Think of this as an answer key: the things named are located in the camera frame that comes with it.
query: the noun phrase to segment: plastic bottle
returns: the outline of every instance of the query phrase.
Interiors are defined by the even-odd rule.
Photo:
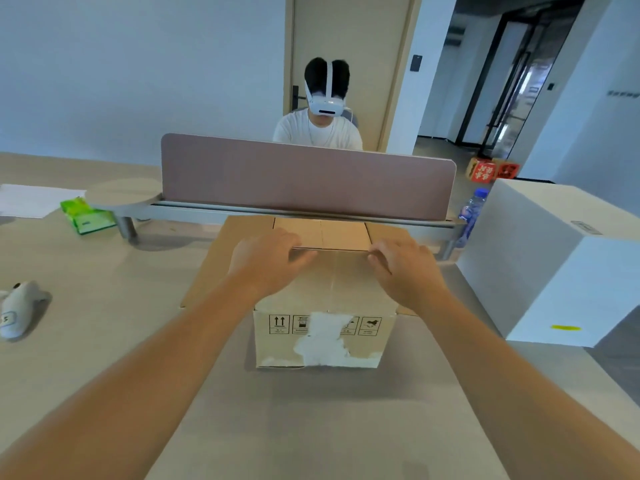
[[[487,195],[489,195],[489,189],[476,189],[474,196],[469,199],[462,209],[460,209],[460,215],[458,218],[466,221],[467,225],[465,226],[462,236],[456,243],[457,248],[464,248],[467,245],[469,234],[471,234],[471,231],[474,229],[474,225],[476,225],[476,219],[478,218],[478,215],[480,215],[484,202],[486,202]]]

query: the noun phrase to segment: vr headset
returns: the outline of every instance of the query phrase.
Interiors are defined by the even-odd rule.
[[[307,92],[307,103],[312,113],[318,116],[340,116],[345,110],[344,99],[338,97],[331,97],[331,90],[333,85],[333,64],[331,62],[326,63],[326,90],[324,95],[311,94],[309,86],[305,79],[305,90]]]

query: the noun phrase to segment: white controller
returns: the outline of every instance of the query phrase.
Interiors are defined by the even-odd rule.
[[[40,290],[35,281],[18,283],[10,292],[0,292],[2,314],[0,315],[0,336],[4,339],[17,339],[29,327],[33,319],[33,310],[37,302],[48,295]]]

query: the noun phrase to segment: paper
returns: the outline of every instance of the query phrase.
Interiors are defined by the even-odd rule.
[[[56,187],[32,187],[30,185],[0,185],[0,216],[42,219],[60,202],[84,197],[84,190],[59,189]]]

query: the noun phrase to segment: door frame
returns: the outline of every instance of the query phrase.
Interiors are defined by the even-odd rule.
[[[284,35],[284,100],[282,105],[282,115],[291,112],[291,81],[292,81],[292,62],[293,62],[293,32],[295,19],[295,0],[285,0],[285,35]],[[389,135],[391,134],[391,125],[400,96],[400,88],[404,78],[404,69],[409,60],[411,43],[413,41],[413,33],[415,24],[418,20],[418,12],[422,0],[409,0],[409,9],[404,19],[404,28],[400,39],[400,48],[398,49],[398,58],[396,59],[396,68],[391,81],[391,88],[387,100],[387,108],[382,120],[382,129],[378,140],[377,151],[384,152],[387,149]]]

